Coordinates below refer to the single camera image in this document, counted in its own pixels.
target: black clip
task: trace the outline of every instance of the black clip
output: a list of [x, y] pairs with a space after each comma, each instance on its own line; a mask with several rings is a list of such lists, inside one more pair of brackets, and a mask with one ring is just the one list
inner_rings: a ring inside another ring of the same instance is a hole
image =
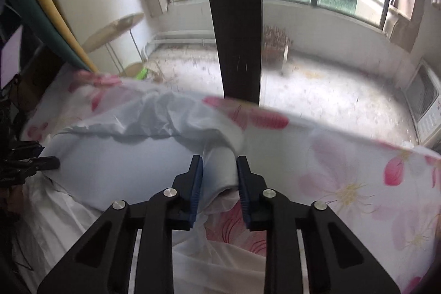
[[297, 230], [302, 231], [311, 294], [400, 294], [398, 286], [326, 203], [291, 202], [237, 158], [246, 227], [267, 231], [265, 294], [302, 294]]
[[127, 293], [133, 250], [142, 228], [135, 293], [173, 293], [171, 231], [193, 227], [202, 181], [202, 158], [150, 200], [115, 201], [45, 277], [38, 294]]
[[9, 160], [24, 160], [25, 158], [38, 157], [43, 148], [38, 141], [12, 141], [9, 144]]
[[37, 171], [56, 170], [60, 160], [55, 156], [28, 158], [27, 160], [3, 160], [0, 162], [0, 188], [23, 185], [27, 177]]

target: tiled floor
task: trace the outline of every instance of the tiled floor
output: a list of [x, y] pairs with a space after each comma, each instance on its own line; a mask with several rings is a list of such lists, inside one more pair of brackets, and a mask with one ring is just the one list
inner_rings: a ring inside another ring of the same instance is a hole
[[[172, 88], [223, 95], [215, 48], [160, 48], [150, 58]], [[276, 66], [263, 66], [260, 103], [359, 135], [416, 144], [401, 91], [384, 79], [317, 59], [290, 53], [283, 75]]]

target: green fabric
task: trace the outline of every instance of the green fabric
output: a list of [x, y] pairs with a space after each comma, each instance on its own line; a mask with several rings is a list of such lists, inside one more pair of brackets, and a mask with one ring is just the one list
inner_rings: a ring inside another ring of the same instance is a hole
[[37, 0], [9, 0], [35, 35], [65, 62], [90, 70], [55, 29]]

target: floral bedsheet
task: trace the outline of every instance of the floral bedsheet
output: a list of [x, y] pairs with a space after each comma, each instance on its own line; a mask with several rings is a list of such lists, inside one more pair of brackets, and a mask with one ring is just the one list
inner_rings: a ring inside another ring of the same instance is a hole
[[[111, 75], [60, 71], [25, 126], [43, 144], [77, 121], [111, 110], [158, 85]], [[430, 266], [440, 232], [441, 156], [334, 131], [232, 99], [193, 94], [231, 119], [244, 136], [251, 170], [292, 201], [325, 201], [379, 260], [402, 293]], [[246, 230], [239, 203], [209, 215], [207, 238], [265, 255], [264, 232]]]

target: pink flower print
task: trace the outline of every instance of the pink flower print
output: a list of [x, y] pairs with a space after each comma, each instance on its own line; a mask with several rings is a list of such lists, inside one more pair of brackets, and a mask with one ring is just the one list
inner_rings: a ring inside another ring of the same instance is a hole
[[202, 102], [225, 114], [242, 130], [245, 130], [249, 123], [260, 129], [272, 130], [284, 129], [289, 124], [289, 119], [283, 114], [264, 110], [253, 104], [215, 96], [207, 96]]
[[403, 182], [404, 164], [409, 159], [411, 152], [400, 150], [400, 154], [392, 158], [384, 168], [384, 184], [387, 186], [398, 186]]
[[419, 210], [401, 211], [392, 222], [392, 241], [395, 249], [427, 250], [427, 245], [435, 236], [439, 217], [431, 213], [429, 206]]
[[95, 111], [108, 89], [121, 85], [122, 81], [117, 75], [93, 74], [85, 70], [79, 70], [74, 81], [68, 88], [69, 92], [74, 92], [82, 85], [92, 85], [94, 90], [88, 95], [91, 102], [92, 111]]
[[250, 232], [246, 229], [239, 201], [229, 211], [219, 214], [214, 224], [205, 223], [205, 230], [209, 241], [230, 243], [249, 252], [266, 255], [266, 231]]
[[314, 159], [320, 172], [309, 172], [299, 178], [299, 187], [315, 201], [325, 201], [347, 225], [359, 213], [372, 213], [375, 208], [367, 186], [357, 178], [357, 164], [348, 163], [344, 152], [330, 138], [321, 136], [312, 142]]
[[440, 177], [441, 174], [441, 160], [438, 158], [434, 158], [432, 156], [424, 156], [426, 163], [430, 166], [433, 166], [432, 168], [432, 188], [434, 188], [437, 184], [437, 179]]
[[413, 277], [407, 287], [404, 288], [402, 294], [410, 294], [413, 289], [416, 288], [418, 283], [421, 281], [421, 277]]
[[49, 126], [48, 122], [43, 122], [40, 126], [31, 126], [27, 130], [26, 134], [28, 138], [30, 138], [30, 140], [40, 142], [41, 140], [43, 140], [43, 133], [48, 128], [48, 126]]

